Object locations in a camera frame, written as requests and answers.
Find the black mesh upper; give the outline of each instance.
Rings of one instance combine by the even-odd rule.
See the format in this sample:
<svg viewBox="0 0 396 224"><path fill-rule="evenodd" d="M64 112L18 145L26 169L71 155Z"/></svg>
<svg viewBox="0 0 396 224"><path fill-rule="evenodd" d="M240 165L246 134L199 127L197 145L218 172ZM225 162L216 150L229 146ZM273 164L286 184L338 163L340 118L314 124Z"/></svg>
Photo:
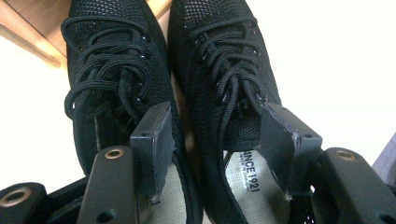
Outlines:
<svg viewBox="0 0 396 224"><path fill-rule="evenodd" d="M73 0L69 16L63 25L63 34L72 90L84 82L117 83L117 89L112 91L93 88L79 92L73 102L74 113L70 117L73 119L76 150L84 173L88 175L91 172L97 150L128 145L129 136L139 120L131 119L126 108L141 118L150 106L169 101L172 106L172 134L176 143L172 159L183 187L186 222L199 223L202 207L179 125L166 45L161 28L146 1ZM81 60L81 55L98 45L111 47L107 51L89 53L85 61ZM120 63L125 58L125 65L120 64L99 77L99 71L105 66ZM127 65L130 62L145 69ZM77 76L81 71L85 72L78 82ZM145 85L145 96L139 98L139 92Z"/></svg>
<svg viewBox="0 0 396 224"><path fill-rule="evenodd" d="M223 149L251 150L257 146L260 115L252 108L246 114L235 109L228 120L224 136L219 136L219 126L226 116L226 104L216 101L218 89L210 79L213 66L205 63L198 49L209 41L208 49L216 52L223 45L219 42L210 43L211 39L232 32L243 33L243 41L254 42L261 56L255 56L251 47L236 44L234 48L258 60L258 77L265 88L265 97L269 102L281 104L259 27L255 24L248 27L248 24L243 22L219 26L220 23L227 24L228 21L245 18L250 20L253 16L244 0L173 0L169 20L170 59L186 95L191 110L191 123L201 150L201 181L205 209L216 223L247 223L225 177ZM198 36L191 35L197 30L213 26L219 28L205 31ZM227 61L228 67L233 67L237 63L235 60Z"/></svg>
<svg viewBox="0 0 396 224"><path fill-rule="evenodd" d="M186 1L184 19L188 27L194 26L208 16L237 16L246 9L239 1Z"/></svg>

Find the black shoelace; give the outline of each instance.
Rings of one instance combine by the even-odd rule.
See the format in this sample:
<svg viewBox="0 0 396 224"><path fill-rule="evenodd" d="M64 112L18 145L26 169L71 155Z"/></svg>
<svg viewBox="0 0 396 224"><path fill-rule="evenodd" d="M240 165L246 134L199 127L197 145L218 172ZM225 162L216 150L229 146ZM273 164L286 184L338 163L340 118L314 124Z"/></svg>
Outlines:
<svg viewBox="0 0 396 224"><path fill-rule="evenodd" d="M266 87L260 80L260 49L254 41L247 39L256 34L256 25L257 21L253 17L236 18L207 25L190 35L190 39L195 40L194 45L202 42L197 48L200 60L211 71L209 75L211 85L217 89L217 104L225 105L217 130L220 144L240 94L246 95L258 114L261 113L262 103L266 101ZM225 32L216 34L216 30Z"/></svg>
<svg viewBox="0 0 396 224"><path fill-rule="evenodd" d="M149 89L149 68L142 62L142 60L149 59L149 55L140 45L132 42L115 40L101 43L98 39L106 35L128 32L132 34L137 31L140 38L149 41L148 32L138 24L121 19L77 17L63 24L63 33L68 44L71 42L67 38L67 26L85 21L116 22L127 26L106 28L91 37L88 47L78 57L76 66L80 69L75 76L72 89L64 100L65 113L67 117L73 119L74 104L84 104L91 108L87 118L93 119L114 106L115 102L112 102L114 98L106 98L106 94L111 93L119 99L116 103L116 114L126 112L130 116L128 124L133 121L135 125L142 116L136 109L137 105L146 102L145 97ZM91 96L90 100L80 101L79 98L84 98L81 97L83 95Z"/></svg>

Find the metal grommet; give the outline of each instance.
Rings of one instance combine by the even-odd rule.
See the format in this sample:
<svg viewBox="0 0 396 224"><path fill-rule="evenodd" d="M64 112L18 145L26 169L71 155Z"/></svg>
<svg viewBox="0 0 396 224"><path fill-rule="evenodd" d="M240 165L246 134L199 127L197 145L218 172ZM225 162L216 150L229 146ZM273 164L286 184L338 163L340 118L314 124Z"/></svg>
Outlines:
<svg viewBox="0 0 396 224"><path fill-rule="evenodd" d="M247 26L250 27L250 28L256 27L256 23L254 23L254 22L251 21L251 22L248 22L248 23L247 23Z"/></svg>
<svg viewBox="0 0 396 224"><path fill-rule="evenodd" d="M259 49L254 49L253 53L256 54L259 58L262 56L262 52Z"/></svg>
<svg viewBox="0 0 396 224"><path fill-rule="evenodd" d="M32 194L32 190L28 187L12 190L0 199L1 207L12 207L25 201Z"/></svg>
<svg viewBox="0 0 396 224"><path fill-rule="evenodd" d="M109 160L114 160L116 158L119 158L123 155L123 150L119 148L114 148L112 150L109 150L106 154L105 157L108 158Z"/></svg>
<svg viewBox="0 0 396 224"><path fill-rule="evenodd" d="M256 92L256 97L257 97L257 99L259 99L262 102L267 102L267 97L266 96L260 96L260 92L259 91Z"/></svg>
<svg viewBox="0 0 396 224"><path fill-rule="evenodd" d="M148 35L142 35L142 40L147 41L147 42L151 41L151 39L149 38Z"/></svg>
<svg viewBox="0 0 396 224"><path fill-rule="evenodd" d="M195 48L198 44L199 44L199 40L198 40L198 39L195 39L195 40L192 41L192 43L191 43L191 48Z"/></svg>
<svg viewBox="0 0 396 224"><path fill-rule="evenodd" d="M206 58L207 58L207 54L205 54L204 56L201 56L201 61L206 60Z"/></svg>
<svg viewBox="0 0 396 224"><path fill-rule="evenodd" d="M354 154L352 154L352 153L350 153L348 151L345 151L343 149L337 149L335 151L335 154L337 154L337 156L341 157L343 160L346 160L346 161L354 161L354 160L356 160L356 157L355 157Z"/></svg>
<svg viewBox="0 0 396 224"><path fill-rule="evenodd" d="M148 102L147 98L143 98L143 97L141 98L141 97L138 97L138 96L136 96L136 101L139 102L139 103L142 103L142 104L145 104L145 103Z"/></svg>

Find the wooden surface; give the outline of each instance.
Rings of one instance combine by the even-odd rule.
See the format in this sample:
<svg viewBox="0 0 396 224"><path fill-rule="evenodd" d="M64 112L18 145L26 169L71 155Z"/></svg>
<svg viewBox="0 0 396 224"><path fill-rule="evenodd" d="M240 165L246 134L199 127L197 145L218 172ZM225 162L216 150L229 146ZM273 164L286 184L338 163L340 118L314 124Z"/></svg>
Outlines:
<svg viewBox="0 0 396 224"><path fill-rule="evenodd" d="M68 16L70 4L71 0L0 0L0 23L33 45L32 48L28 44L30 47L26 50L41 50L40 55L49 55L66 68L66 44L60 27ZM170 4L171 0L148 0L157 19L164 15ZM26 42L20 47L26 48Z"/></svg>
<svg viewBox="0 0 396 224"><path fill-rule="evenodd" d="M40 34L28 21L18 14L8 3L0 0L0 23L38 49L46 52L61 66L66 65L66 58Z"/></svg>
<svg viewBox="0 0 396 224"><path fill-rule="evenodd" d="M11 30L9 30L4 25L0 24L0 36L5 37L7 40L11 41L12 43L22 47L23 49L33 53L35 56L43 60L45 63L49 63L54 67L60 67L61 64L53 59L49 54L40 50L35 45L29 43L19 35L15 34Z"/></svg>
<svg viewBox="0 0 396 224"><path fill-rule="evenodd" d="M71 0L5 1L66 56L66 46L59 27L68 16Z"/></svg>

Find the black plastic bracket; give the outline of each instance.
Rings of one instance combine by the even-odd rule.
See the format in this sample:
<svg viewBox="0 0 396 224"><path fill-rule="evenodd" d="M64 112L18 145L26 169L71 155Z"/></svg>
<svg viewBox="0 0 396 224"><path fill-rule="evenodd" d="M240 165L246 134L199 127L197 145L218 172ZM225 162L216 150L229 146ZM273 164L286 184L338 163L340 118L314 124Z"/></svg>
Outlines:
<svg viewBox="0 0 396 224"><path fill-rule="evenodd" d="M338 211L332 217L337 223L396 223L396 197L361 155L329 148L320 169Z"/></svg>
<svg viewBox="0 0 396 224"><path fill-rule="evenodd" d="M267 160L279 187L292 196L310 192L307 171L321 152L322 138L281 105L266 103L262 109L260 154Z"/></svg>
<svg viewBox="0 0 396 224"><path fill-rule="evenodd" d="M134 158L128 147L96 154L78 223L136 223Z"/></svg>
<svg viewBox="0 0 396 224"><path fill-rule="evenodd" d="M155 203L165 185L172 162L175 141L169 102L152 106L131 135L131 148L137 162L137 190Z"/></svg>
<svg viewBox="0 0 396 224"><path fill-rule="evenodd" d="M0 223L44 223L48 215L47 192L41 184L16 184L0 191Z"/></svg>

